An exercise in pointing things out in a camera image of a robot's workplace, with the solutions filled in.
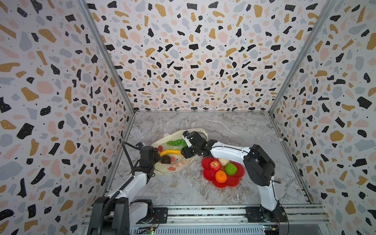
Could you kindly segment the cream plastic bag orange print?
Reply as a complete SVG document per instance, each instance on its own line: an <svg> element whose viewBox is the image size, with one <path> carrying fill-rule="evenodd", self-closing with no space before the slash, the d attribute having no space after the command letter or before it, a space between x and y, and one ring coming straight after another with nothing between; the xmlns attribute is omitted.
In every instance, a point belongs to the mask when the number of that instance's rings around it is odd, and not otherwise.
<svg viewBox="0 0 376 235"><path fill-rule="evenodd" d="M166 149L173 149L173 150L182 150L181 147L176 146L167 146L167 142L173 141L173 140L179 140L183 139L183 132L185 130L179 130L171 135L165 134L164 138L156 141L152 144L153 147L158 148L158 146L163 147L163 151ZM155 164L154 173L156 175L165 175L169 173L174 173L179 170L182 170L184 168L187 168L190 166L197 158L198 156L195 155L192 158L186 159L183 155L169 155L171 157L171 164L162 164L161 160Z"/></svg>

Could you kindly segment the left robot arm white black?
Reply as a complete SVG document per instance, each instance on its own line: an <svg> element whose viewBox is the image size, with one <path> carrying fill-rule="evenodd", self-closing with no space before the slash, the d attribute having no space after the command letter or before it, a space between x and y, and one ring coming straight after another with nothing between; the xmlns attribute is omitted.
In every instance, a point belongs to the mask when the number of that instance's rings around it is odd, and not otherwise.
<svg viewBox="0 0 376 235"><path fill-rule="evenodd" d="M161 156L152 146L123 142L122 148L131 166L130 176L109 196L94 202L88 235L128 235L137 222L152 219L152 202L134 198L153 177L155 164Z"/></svg>

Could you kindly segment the lime green bumpy fruit toy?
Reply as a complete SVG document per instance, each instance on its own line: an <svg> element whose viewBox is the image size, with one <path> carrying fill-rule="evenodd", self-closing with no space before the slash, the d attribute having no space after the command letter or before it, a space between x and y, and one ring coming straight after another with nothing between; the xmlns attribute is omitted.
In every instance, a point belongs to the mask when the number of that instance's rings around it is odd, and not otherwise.
<svg viewBox="0 0 376 235"><path fill-rule="evenodd" d="M225 173L229 176L234 176L238 172L238 168L235 164L233 163L228 163L225 166Z"/></svg>

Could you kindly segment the orange fruit toy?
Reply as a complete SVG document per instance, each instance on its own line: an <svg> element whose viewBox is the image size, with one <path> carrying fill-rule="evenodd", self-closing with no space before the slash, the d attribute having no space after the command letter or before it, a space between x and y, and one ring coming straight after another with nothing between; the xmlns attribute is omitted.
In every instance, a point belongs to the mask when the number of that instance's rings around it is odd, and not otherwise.
<svg viewBox="0 0 376 235"><path fill-rule="evenodd" d="M227 181L227 174L225 171L220 170L215 174L215 180L218 183L225 183Z"/></svg>

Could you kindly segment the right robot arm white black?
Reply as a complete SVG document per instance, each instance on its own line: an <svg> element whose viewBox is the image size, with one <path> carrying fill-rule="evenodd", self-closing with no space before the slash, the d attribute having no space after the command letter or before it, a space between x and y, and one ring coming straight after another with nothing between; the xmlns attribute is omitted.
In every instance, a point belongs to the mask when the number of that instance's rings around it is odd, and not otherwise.
<svg viewBox="0 0 376 235"><path fill-rule="evenodd" d="M275 194L275 163L259 146L237 147L217 140L206 140L201 133L185 131L186 147L182 155L188 159L203 157L203 177L219 189L236 187L244 175L258 186L259 207L248 207L249 222L287 222L287 213Z"/></svg>

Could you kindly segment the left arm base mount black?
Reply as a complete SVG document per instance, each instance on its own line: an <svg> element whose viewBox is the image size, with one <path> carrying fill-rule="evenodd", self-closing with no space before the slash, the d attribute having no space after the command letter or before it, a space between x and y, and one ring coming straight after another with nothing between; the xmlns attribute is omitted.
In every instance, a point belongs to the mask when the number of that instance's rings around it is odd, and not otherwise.
<svg viewBox="0 0 376 235"><path fill-rule="evenodd" d="M153 209L147 209L146 217L138 221L137 224L166 224L167 215L167 207L156 207Z"/></svg>

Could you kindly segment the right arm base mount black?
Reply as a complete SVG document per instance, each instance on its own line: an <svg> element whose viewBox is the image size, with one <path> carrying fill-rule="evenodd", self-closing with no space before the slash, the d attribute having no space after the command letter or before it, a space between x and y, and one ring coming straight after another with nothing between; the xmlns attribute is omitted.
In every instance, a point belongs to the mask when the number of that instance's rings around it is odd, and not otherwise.
<svg viewBox="0 0 376 235"><path fill-rule="evenodd" d="M253 207L249 206L245 208L245 217L249 223L256 222L287 222L287 214L284 211L284 208L279 204L276 206L275 210L269 211L262 206Z"/></svg>

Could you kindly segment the beige bun toy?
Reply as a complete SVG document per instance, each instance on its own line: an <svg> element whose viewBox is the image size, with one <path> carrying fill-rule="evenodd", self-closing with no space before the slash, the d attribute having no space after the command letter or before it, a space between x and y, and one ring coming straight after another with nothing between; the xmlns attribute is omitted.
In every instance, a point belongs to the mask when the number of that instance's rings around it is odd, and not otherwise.
<svg viewBox="0 0 376 235"><path fill-rule="evenodd" d="M227 164L230 163L229 160L223 159L223 158L218 158L218 161L220 162L220 164L221 164L222 167L225 167Z"/></svg>

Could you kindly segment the red apple toy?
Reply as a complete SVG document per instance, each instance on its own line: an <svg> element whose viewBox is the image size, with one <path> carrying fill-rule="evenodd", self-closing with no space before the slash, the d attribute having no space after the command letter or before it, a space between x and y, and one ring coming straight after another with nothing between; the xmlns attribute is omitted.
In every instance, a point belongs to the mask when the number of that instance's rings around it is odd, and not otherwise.
<svg viewBox="0 0 376 235"><path fill-rule="evenodd" d="M210 163L210 170L211 172L217 173L221 170L221 164L218 160L214 160Z"/></svg>

